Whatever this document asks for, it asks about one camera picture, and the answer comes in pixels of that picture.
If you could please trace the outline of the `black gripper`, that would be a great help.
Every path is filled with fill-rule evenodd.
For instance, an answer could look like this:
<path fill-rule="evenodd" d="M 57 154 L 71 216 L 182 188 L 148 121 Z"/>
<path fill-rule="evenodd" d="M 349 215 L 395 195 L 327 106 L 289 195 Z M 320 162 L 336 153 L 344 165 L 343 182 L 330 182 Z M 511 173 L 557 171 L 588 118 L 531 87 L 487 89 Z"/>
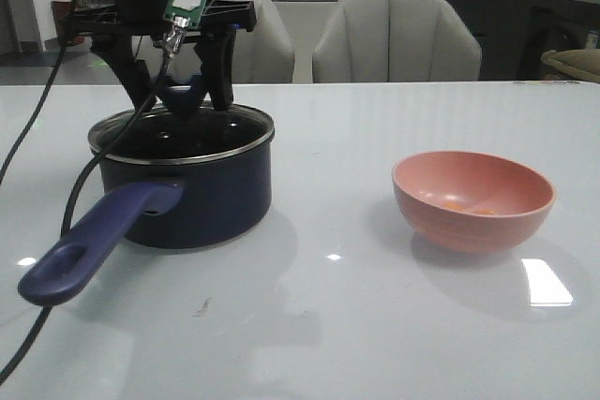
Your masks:
<path fill-rule="evenodd" d="M 106 7 L 72 9 L 67 15 L 67 35 L 91 36 L 91 52 L 112 70 L 135 111 L 149 111 L 151 103 L 145 102 L 150 95 L 151 79 L 146 63 L 134 56 L 132 36 L 153 36 L 170 30 L 207 30 L 200 34 L 194 51 L 201 60 L 201 78 L 213 108 L 226 111 L 233 104 L 234 28 L 253 31 L 254 4 L 207 0 L 200 28 L 187 30 L 163 18 L 167 1 L 112 0 Z"/>

